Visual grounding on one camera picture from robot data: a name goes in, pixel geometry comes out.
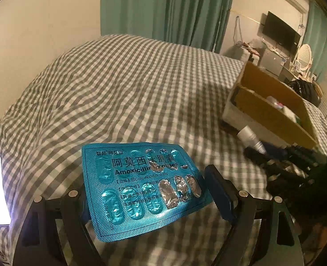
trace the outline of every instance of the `bottle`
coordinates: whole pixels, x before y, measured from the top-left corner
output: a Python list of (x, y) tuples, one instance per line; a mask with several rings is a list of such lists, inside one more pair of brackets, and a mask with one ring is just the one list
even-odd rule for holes
[(276, 98), (272, 97), (272, 96), (268, 96), (266, 98), (267, 101), (271, 102), (273, 107), (278, 109), (278, 110), (282, 110), (283, 109), (283, 104), (280, 103)]
[(250, 146), (262, 154), (267, 153), (262, 142), (257, 138), (256, 134), (250, 127), (246, 126), (243, 128), (240, 132), (238, 132), (237, 137), (242, 141), (245, 147)]

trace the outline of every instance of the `blue blister pack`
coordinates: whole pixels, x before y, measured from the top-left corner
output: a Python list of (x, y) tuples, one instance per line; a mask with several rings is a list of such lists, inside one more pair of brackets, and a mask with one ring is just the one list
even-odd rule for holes
[(155, 230), (212, 202), (178, 145), (87, 144), (82, 167), (93, 227), (103, 242)]

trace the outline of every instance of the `green curtain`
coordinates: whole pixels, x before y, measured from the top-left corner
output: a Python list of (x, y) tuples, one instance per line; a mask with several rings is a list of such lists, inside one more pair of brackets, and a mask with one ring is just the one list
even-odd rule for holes
[(101, 34), (164, 40), (166, 0), (101, 0)]
[(327, 66), (327, 17), (314, 1), (310, 2), (303, 44), (310, 45), (313, 57), (310, 71), (320, 81)]
[(129, 33), (220, 52), (232, 0), (101, 0), (101, 34)]

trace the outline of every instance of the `gray and white checkered fabric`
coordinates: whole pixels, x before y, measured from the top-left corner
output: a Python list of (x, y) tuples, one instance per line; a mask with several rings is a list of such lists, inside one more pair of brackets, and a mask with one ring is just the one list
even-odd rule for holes
[(326, 97), (326, 95), (321, 97), (321, 103), (318, 108), (320, 109), (320, 111), (322, 112), (324, 117), (326, 117), (326, 121), (327, 121), (327, 97)]
[[(13, 259), (34, 196), (57, 198), (83, 183), (80, 149), (87, 143), (179, 144), (199, 169), (215, 164), (237, 188), (270, 197), (263, 172), (218, 126), (242, 65), (205, 50), (129, 35), (104, 36), (57, 58), (0, 121), (3, 183), (12, 217), (9, 228), (0, 228), (4, 257)], [(317, 108), (306, 105), (327, 153), (327, 124)], [(88, 229), (108, 265), (210, 265), (229, 225), (212, 203), (121, 241), (99, 242), (91, 225)], [(244, 264), (257, 234), (258, 221)]]

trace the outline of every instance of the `open cardboard box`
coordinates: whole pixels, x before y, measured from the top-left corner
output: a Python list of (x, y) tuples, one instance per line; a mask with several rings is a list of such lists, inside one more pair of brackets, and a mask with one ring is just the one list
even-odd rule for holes
[[(274, 108), (268, 96), (292, 110), (301, 126)], [(251, 62), (244, 65), (228, 96), (223, 120), (238, 130), (248, 125), (260, 140), (279, 147), (297, 143), (311, 149), (317, 143), (303, 99)]]

